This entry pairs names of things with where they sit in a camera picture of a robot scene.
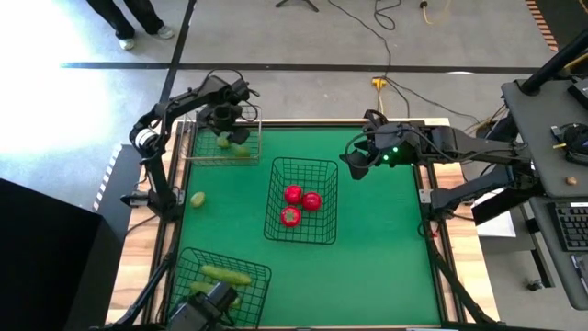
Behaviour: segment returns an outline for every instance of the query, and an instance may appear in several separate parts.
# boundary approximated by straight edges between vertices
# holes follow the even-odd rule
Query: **tomato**
[[[302,197],[302,207],[307,211],[317,211],[321,208],[322,198],[316,192],[308,192]]]
[[[284,191],[284,199],[289,204],[302,203],[302,188],[298,185],[290,185]]]
[[[302,220],[302,213],[294,206],[287,206],[282,210],[280,220],[282,221],[282,224],[286,225],[287,227],[294,227],[300,224],[300,220]]]

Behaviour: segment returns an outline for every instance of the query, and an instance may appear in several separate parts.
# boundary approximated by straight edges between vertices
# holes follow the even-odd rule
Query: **person's leg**
[[[164,26],[150,0],[125,0],[125,4],[147,33],[156,34]]]
[[[112,0],[87,0],[88,4],[110,24],[116,31],[120,40],[131,39],[135,35],[135,29],[122,15],[122,12]]]

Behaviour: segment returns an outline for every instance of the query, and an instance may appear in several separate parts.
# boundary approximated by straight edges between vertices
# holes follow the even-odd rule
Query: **green cucumber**
[[[202,266],[200,272],[215,280],[223,280],[234,285],[249,285],[251,284],[251,277],[241,272],[230,271],[214,266]]]

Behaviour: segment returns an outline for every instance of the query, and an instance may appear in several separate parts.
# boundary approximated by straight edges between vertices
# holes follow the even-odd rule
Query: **white sneaker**
[[[174,31],[168,26],[162,26],[157,30],[157,35],[162,39],[170,39],[174,37]]]
[[[121,49],[130,51],[133,47],[135,47],[135,39],[131,38],[127,40],[119,40],[119,45]]]

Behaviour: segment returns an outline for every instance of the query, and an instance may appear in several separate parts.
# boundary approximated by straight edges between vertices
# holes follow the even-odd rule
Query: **tripod leg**
[[[288,1],[289,1],[289,0],[282,0],[282,1],[278,2],[278,3],[276,4],[276,8],[280,8],[280,7],[282,7],[282,5],[284,5],[284,4],[285,4],[286,2],[288,2]]]
[[[304,0],[307,4],[309,4],[309,6],[312,8],[312,10],[314,10],[315,13],[319,12],[319,8],[317,8],[312,2],[311,0]]]

